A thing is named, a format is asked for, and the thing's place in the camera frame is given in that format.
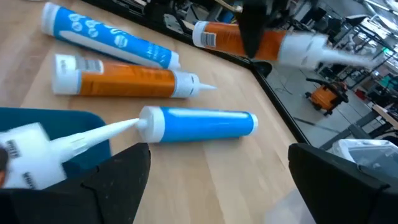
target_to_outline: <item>clear plastic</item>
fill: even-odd
[[[295,189],[266,212],[264,224],[315,224],[300,192]]]
[[[342,139],[330,153],[398,178],[398,147],[386,140]]]

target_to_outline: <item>cable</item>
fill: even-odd
[[[195,16],[195,18],[196,18],[197,20],[200,20],[199,17],[198,17],[198,15],[196,14],[195,10],[193,9],[192,5],[191,5],[191,11],[192,11],[193,16]]]
[[[178,24],[180,25],[180,27],[181,27],[181,29],[183,30],[183,32],[186,33],[186,34],[192,35],[192,30],[189,29],[188,27],[186,27],[186,25],[182,22],[182,20],[181,20],[180,18],[178,18],[177,12],[176,12],[176,10],[175,10],[176,5],[177,5],[177,2],[176,2],[176,1],[173,1],[173,4],[172,4],[172,13],[173,13],[173,16],[174,16],[175,19],[177,20],[177,22],[178,22]]]
[[[223,0],[214,0],[216,2],[218,2],[218,4],[222,5],[223,7],[225,7],[226,9],[232,11],[232,12],[242,12],[243,8],[242,6],[231,6],[229,5],[227,2],[224,2]]]

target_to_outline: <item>blue caulk tube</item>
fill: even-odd
[[[176,52],[51,2],[47,2],[43,8],[42,30],[57,39],[128,62],[156,68],[180,68]]]
[[[238,138],[254,133],[256,115],[245,111],[145,106],[135,127],[144,142]]]

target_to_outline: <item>concrete floor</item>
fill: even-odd
[[[273,65],[273,67],[267,81],[315,147],[321,146],[371,110],[352,91],[348,91],[349,103],[342,103],[332,115],[324,116],[322,111],[316,111],[311,102],[304,97],[306,91],[312,92],[318,87],[318,84],[305,81],[305,79],[321,79],[320,76],[315,72],[296,68],[280,65]],[[379,125],[379,121],[375,120],[364,129],[369,132]]]

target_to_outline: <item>barcode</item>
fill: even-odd
[[[78,69],[84,72],[102,73],[102,62],[100,60],[83,59],[78,60]]]
[[[4,148],[8,152],[8,155],[11,159],[15,159],[21,156],[14,140],[8,140],[6,142],[6,147]]]
[[[204,46],[216,47],[216,34],[203,32],[200,34],[200,42]]]
[[[23,173],[22,177],[24,178],[26,184],[29,186],[30,189],[36,189],[35,182],[33,181],[33,178],[31,176],[30,172]]]

